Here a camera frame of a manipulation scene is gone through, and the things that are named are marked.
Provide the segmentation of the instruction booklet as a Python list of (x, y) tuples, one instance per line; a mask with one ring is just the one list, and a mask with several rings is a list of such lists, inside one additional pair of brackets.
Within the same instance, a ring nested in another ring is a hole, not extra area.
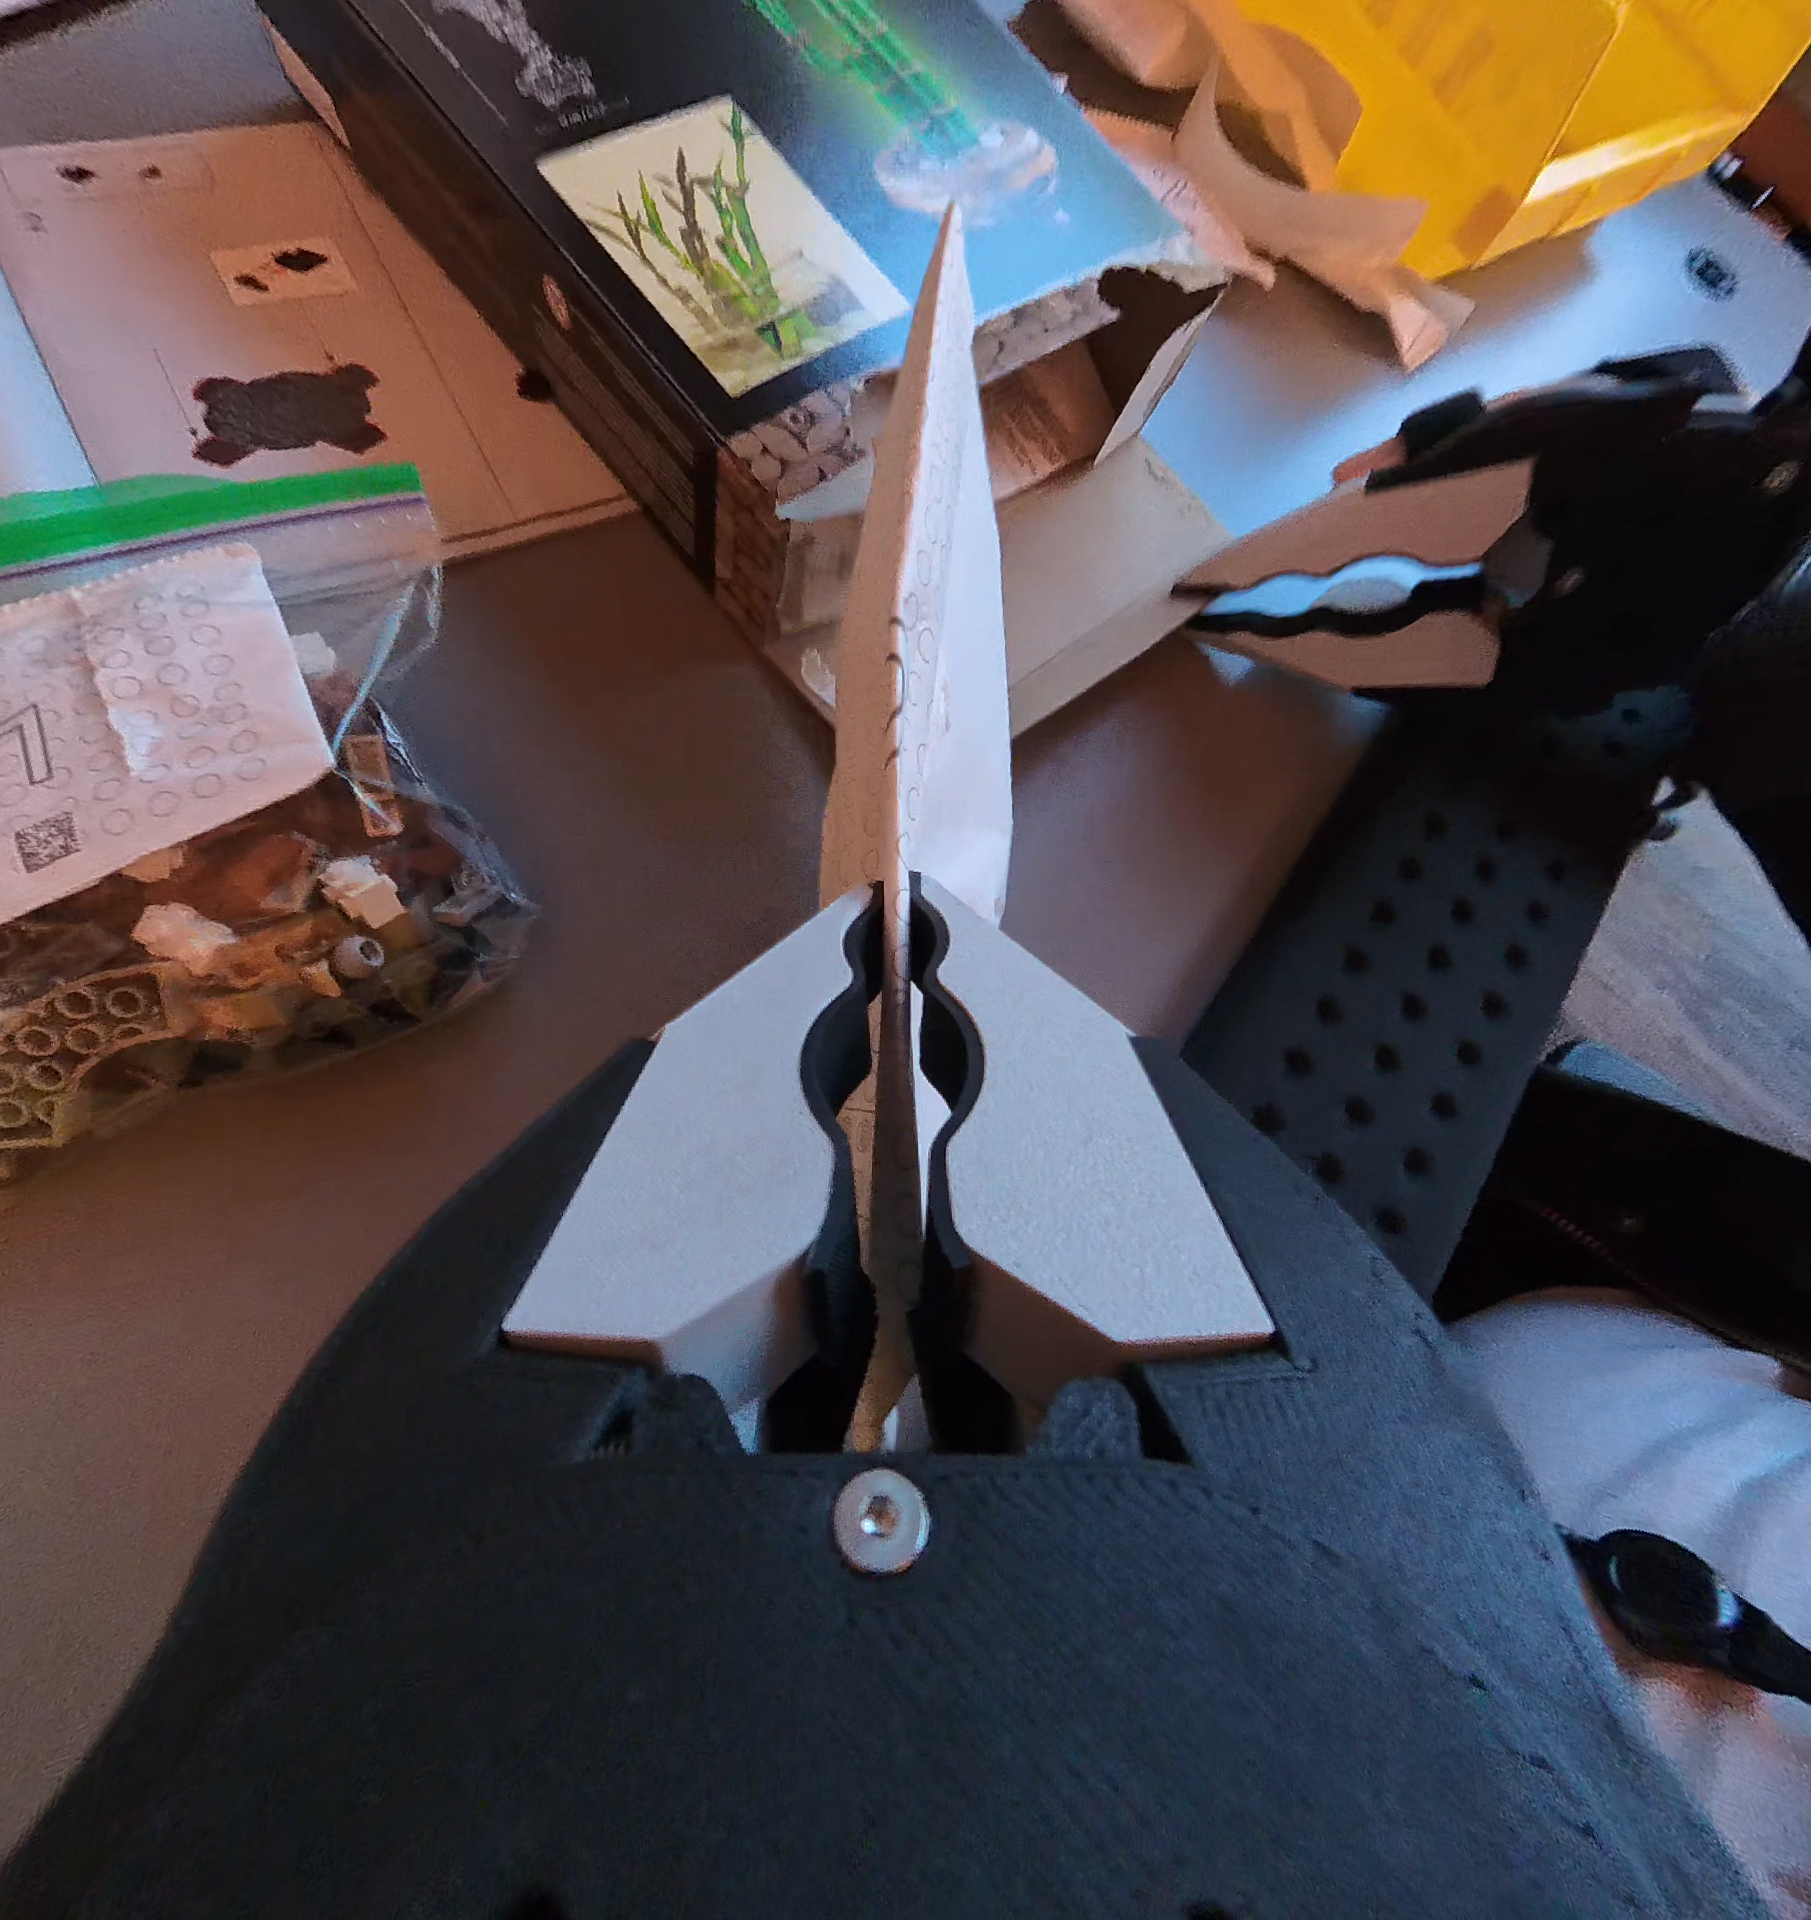
[(0, 150), (0, 497), (378, 464), (452, 556), (631, 510), (316, 124)]

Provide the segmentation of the person's dark zip jacket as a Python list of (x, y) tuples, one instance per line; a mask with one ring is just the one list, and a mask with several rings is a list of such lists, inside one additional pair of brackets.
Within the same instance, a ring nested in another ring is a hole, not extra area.
[(1541, 1064), (1436, 1297), (1456, 1323), (1613, 1288), (1811, 1380), (1811, 1162), (1656, 1093), (1595, 1043)]

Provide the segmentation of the large white paper bag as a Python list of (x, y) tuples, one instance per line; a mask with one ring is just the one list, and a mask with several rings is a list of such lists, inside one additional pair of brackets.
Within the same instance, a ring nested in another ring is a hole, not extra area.
[(819, 896), (881, 890), (868, 1274), (879, 1325), (849, 1447), (874, 1452), (916, 1372), (927, 1155), (911, 980), (911, 878), (976, 917), (1005, 911), (1013, 774), (1003, 562), (973, 355), (963, 214), (949, 205), (874, 451), (836, 647), (836, 766)]

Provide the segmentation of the torn white paper packet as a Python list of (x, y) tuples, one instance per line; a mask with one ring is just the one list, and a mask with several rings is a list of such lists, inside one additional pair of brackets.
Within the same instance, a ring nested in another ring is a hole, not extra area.
[(1476, 303), (1414, 273), (1402, 253), (1426, 205), (1345, 192), (1314, 192), (1262, 173), (1229, 142), (1219, 108), (1221, 61), (1174, 134), (1174, 156), (1206, 209), (1253, 253), (1298, 266), (1349, 305), (1390, 328), (1398, 361), (1418, 370), (1470, 317)]

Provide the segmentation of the clear zip bag green seal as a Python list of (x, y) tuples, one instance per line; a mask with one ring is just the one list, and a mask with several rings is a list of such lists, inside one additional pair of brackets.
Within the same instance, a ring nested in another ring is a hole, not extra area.
[(249, 543), (263, 560), (334, 771), (363, 699), (387, 710), (390, 687), (439, 633), (439, 535), (413, 467), (7, 495), (0, 606), (224, 543)]

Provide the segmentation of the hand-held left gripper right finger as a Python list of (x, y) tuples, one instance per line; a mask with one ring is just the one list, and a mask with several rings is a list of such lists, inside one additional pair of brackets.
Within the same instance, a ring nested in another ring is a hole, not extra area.
[(1011, 1452), (1079, 1380), (1277, 1323), (1133, 1034), (937, 881), (913, 886), (929, 1153), (913, 1349), (941, 1452)]

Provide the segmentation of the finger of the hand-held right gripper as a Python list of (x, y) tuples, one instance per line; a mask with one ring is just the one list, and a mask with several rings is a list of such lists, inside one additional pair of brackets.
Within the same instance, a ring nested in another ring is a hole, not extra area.
[(1188, 572), (1172, 595), (1202, 606), (1283, 576), (1324, 580), (1370, 560), (1438, 567), (1478, 564), (1526, 513), (1535, 465), (1535, 460), (1517, 460), (1392, 489), (1355, 478), (1229, 541)]
[(1277, 579), (1219, 598), (1188, 633), (1348, 690), (1484, 687), (1496, 599), (1486, 579)]

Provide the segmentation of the pile of small toy bricks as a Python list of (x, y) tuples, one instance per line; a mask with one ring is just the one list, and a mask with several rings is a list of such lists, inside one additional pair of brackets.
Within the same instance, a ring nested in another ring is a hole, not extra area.
[(366, 697), (316, 785), (0, 922), (0, 1212), (201, 1090), (449, 1019), (534, 903)]

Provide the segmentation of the black toy set box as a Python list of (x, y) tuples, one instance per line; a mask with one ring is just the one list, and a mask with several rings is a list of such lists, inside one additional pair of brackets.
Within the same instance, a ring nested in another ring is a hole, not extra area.
[(1224, 544), (1144, 440), (1226, 270), (976, 4), (269, 3), (289, 79), (819, 707), (921, 277), (963, 215), (1013, 733)]

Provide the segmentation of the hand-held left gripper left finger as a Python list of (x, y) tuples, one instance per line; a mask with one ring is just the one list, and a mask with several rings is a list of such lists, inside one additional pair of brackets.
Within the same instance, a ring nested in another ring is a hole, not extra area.
[(504, 1316), (504, 1342), (706, 1380), (776, 1452), (841, 1452), (871, 1368), (841, 1110), (868, 1079), (882, 891), (857, 886), (650, 1054)]

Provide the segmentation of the yellow plastic bin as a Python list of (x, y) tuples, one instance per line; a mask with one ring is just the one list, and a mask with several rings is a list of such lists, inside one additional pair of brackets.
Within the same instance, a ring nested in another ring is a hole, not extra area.
[(1541, 169), (1482, 262), (1701, 173), (1811, 46), (1811, 3), (1621, 3)]
[(1621, 28), (1613, 3), (1272, 3), (1243, 13), (1301, 39), (1357, 92), (1335, 181), (1426, 205), (1404, 253), (1426, 277), (1491, 255)]

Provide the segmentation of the person's light grey clothing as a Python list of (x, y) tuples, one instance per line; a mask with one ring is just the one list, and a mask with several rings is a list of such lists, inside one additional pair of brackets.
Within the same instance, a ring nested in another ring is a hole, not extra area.
[[(1811, 1380), (1610, 1289), (1531, 1294), (1450, 1331), (1556, 1523), (1660, 1534), (1811, 1646)], [(1811, 1710), (1600, 1633), (1767, 1906), (1811, 1916)]]

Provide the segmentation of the white printed paper packet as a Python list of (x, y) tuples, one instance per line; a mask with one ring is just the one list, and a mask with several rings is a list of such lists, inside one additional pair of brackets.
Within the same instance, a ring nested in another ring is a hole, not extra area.
[(0, 606), (0, 925), (331, 763), (249, 543)]

